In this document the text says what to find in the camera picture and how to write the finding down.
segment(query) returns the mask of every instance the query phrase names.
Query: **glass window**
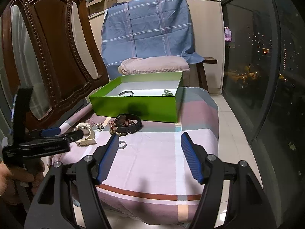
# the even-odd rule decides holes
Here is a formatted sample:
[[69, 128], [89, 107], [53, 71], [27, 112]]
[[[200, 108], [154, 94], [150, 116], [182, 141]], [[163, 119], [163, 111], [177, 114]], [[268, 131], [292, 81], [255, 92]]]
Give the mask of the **glass window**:
[[277, 220], [285, 222], [295, 214], [293, 210], [298, 204], [304, 202], [305, 22], [304, 15], [302, 17], [291, 0], [275, 2], [282, 39], [280, 74], [274, 100], [257, 143], [262, 149], [264, 161], [272, 166], [260, 169], [260, 172], [268, 172], [272, 176], [269, 186], [268, 182], [263, 182], [264, 189], [274, 196], [269, 200], [274, 200], [272, 206]]
[[223, 94], [246, 136], [265, 96], [272, 55], [265, 0], [233, 0], [223, 7], [225, 74]]

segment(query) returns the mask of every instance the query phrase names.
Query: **metal ring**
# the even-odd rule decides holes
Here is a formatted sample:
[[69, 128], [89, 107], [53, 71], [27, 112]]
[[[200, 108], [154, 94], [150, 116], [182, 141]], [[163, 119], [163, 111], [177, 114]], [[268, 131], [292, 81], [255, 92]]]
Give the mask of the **metal ring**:
[[119, 141], [119, 145], [120, 145], [120, 144], [124, 144], [123, 146], [119, 146], [119, 149], [120, 149], [120, 150], [124, 149], [124, 148], [127, 146], [127, 144], [126, 144], [125, 141]]
[[132, 91], [124, 91], [124, 92], [121, 92], [121, 93], [119, 94], [119, 96], [122, 96], [122, 95], [127, 94], [127, 93], [131, 93], [131, 95], [125, 95], [125, 96], [133, 96], [133, 92], [132, 92]]

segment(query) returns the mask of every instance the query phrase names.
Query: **cardboard box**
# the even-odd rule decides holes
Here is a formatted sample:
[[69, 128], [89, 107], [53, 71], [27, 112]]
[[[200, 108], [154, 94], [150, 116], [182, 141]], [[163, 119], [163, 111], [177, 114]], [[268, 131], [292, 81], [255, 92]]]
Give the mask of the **cardboard box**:
[[[162, 96], [164, 89], [170, 90], [173, 96]], [[134, 94], [119, 96], [123, 91]], [[182, 72], [158, 72], [117, 77], [89, 99], [96, 115], [115, 118], [128, 113], [145, 121], [177, 123], [182, 96]]]
[[88, 16], [110, 8], [117, 0], [94, 0], [87, 4]]

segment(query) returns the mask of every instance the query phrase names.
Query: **wooden chair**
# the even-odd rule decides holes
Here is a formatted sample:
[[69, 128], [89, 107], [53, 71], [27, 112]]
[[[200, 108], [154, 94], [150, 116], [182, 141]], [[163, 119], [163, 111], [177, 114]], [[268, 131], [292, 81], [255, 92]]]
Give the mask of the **wooden chair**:
[[[98, 73], [96, 79], [88, 73], [76, 49], [71, 27], [73, 2], [77, 5], [85, 41]], [[107, 70], [92, 34], [85, 0], [11, 0], [2, 15], [2, 47], [12, 94], [20, 85], [11, 33], [13, 5], [21, 11], [50, 104], [49, 111], [41, 119], [28, 112], [26, 127], [47, 128], [78, 101], [107, 84]]]

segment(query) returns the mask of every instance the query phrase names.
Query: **human hand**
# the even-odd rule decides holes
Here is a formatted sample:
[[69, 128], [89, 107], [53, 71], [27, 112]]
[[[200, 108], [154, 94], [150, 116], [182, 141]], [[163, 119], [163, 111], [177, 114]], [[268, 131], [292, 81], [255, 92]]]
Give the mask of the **human hand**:
[[30, 172], [17, 166], [7, 166], [3, 162], [0, 163], [0, 196], [9, 204], [16, 205], [21, 200], [15, 190], [14, 180], [25, 183], [32, 183], [32, 193], [35, 194], [40, 183], [43, 180], [43, 172], [45, 165], [40, 161], [38, 174], [33, 176]]

